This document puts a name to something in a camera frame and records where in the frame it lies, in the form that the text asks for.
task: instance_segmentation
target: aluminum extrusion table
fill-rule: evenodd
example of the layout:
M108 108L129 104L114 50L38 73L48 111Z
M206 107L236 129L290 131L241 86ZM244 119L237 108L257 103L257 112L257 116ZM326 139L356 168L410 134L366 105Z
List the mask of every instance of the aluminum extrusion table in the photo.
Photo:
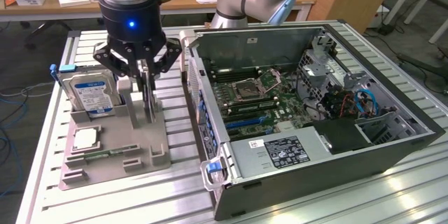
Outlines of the aluminum extrusion table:
M328 21L328 24L440 126L448 129L446 106L346 24L336 21ZM176 37L180 30L192 28L201 27L166 28L165 33L166 36ZM105 31L84 31L78 35L70 35L61 64L97 64L92 61L93 45L106 38ZM337 57L349 70L360 67L344 54ZM60 191L57 184L70 103L58 85L54 85L17 223L266 224L448 221L445 134L385 173L216 222L212 201L202 187L198 170L200 160L181 89L178 62L161 75L156 85L156 94L162 100L172 167L66 191Z

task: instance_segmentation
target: blue cable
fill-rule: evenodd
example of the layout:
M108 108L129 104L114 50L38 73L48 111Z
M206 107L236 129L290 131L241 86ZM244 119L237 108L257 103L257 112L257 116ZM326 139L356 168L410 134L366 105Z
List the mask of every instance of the blue cable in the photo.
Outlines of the blue cable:
M360 111L361 113L364 113L364 109L362 109L361 104L358 103L357 93L365 93L365 94L368 94L368 95L370 96L370 98L372 98L372 103L373 103L373 110L374 110L374 111L372 111L372 114L374 113L374 115L376 115L377 112L378 112L378 108L377 108L377 107L378 107L378 104L377 104L377 102L376 102L373 93L370 92L370 90L366 90L366 89L360 89L360 90L357 90L357 91L354 92L354 102L356 102L356 107L357 107L357 109L358 109L358 111Z
M8 194L9 191L12 191L21 183L21 180L22 180L22 167L21 167L21 164L20 164L20 159L18 159L18 153L17 153L17 149L16 149L16 145L13 144L13 142L5 138L5 137L0 137L0 139L5 142L9 143L9 146L10 146L10 149L12 149L12 153L16 157L16 163L17 163L17 168L18 168L18 176L17 176L17 179L16 179L16 182L8 187L8 189L2 192L2 194L0 194L0 198Z
M8 104L21 105L21 108L22 108L20 116L14 120L12 120L12 122L9 122L8 124L2 125L2 128L6 129L6 128L12 127L22 119L22 117L26 114L28 107L26 107L26 104L24 102L10 102L10 101L6 101L6 100L4 100L1 98L0 98L0 101L5 102Z

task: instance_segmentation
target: white sticker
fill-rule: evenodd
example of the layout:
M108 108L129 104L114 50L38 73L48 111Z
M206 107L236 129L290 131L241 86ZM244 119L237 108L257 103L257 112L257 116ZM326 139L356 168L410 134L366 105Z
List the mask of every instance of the white sticker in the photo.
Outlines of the white sticker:
M249 146L250 146L250 148L262 147L264 146L264 140L258 139L258 140L249 141Z
M254 44L258 41L258 38L248 38L246 43L248 44Z
M98 114L112 110L110 97L104 93L104 81L80 83L74 85L74 88L85 111Z

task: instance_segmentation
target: barcode sticker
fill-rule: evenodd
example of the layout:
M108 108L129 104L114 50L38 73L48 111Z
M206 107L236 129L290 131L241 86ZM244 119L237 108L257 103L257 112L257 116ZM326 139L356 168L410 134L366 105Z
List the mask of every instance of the barcode sticker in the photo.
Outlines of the barcode sticker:
M249 141L249 146L250 146L250 148L262 147L264 146L264 140L258 139L258 140Z

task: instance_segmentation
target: floor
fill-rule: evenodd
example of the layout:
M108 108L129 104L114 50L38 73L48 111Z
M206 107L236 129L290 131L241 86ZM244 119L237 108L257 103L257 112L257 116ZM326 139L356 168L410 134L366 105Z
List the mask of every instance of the floor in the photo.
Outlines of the floor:
M401 11L405 10L406 5L414 0L408 0ZM386 6L393 6L396 0L385 0ZM438 26L448 18L448 10L428 2L425 8L416 16L410 25L404 25L398 22L405 33L400 34L393 32L390 35L381 37L392 49L406 54L420 60L440 65L446 59L440 60L440 52L437 47L426 41L432 34L436 32ZM182 25L200 25L204 23L205 15L182 15L182 16L165 16L162 20L164 26L182 26ZM69 20L68 25L74 30L98 30L104 29L96 23L94 19ZM38 26L40 22L32 22L32 28ZM28 51L22 48L22 38L29 33L29 29L22 29L18 23L10 23L8 28L0 32L0 92L12 93L17 89L5 90L10 87L28 87L37 83L52 81L49 77L49 65L60 62L60 57L64 49L65 34L66 32L60 27L52 27L45 33L37 37L37 48ZM368 34L374 35L372 30L366 31ZM377 46L381 52L396 60L394 54L389 51L385 44L376 38L368 40ZM438 40L438 45L448 47L448 33L442 35ZM408 74L421 82L422 74L420 70L409 65L402 65ZM428 74L426 84L432 89L442 90L444 81L437 76ZM46 93L50 91L50 86L42 86L32 90L30 94ZM434 94L434 96L448 104L448 97ZM18 96L9 101L21 102L24 97ZM20 208L21 193L25 188L26 175L30 170L32 160L34 155L34 148L37 145L40 129L44 123L46 106L49 96L33 97L26 101L26 114L17 124L6 129L9 138L16 144L20 163L22 165L22 179L17 183L12 194L0 197L0 222L4 224L14 223L17 211ZM0 118L12 112L16 105L0 102ZM1 179L0 179L0 194L8 189L8 186L14 184L17 178L17 165L13 159L13 154L6 163L0 166Z

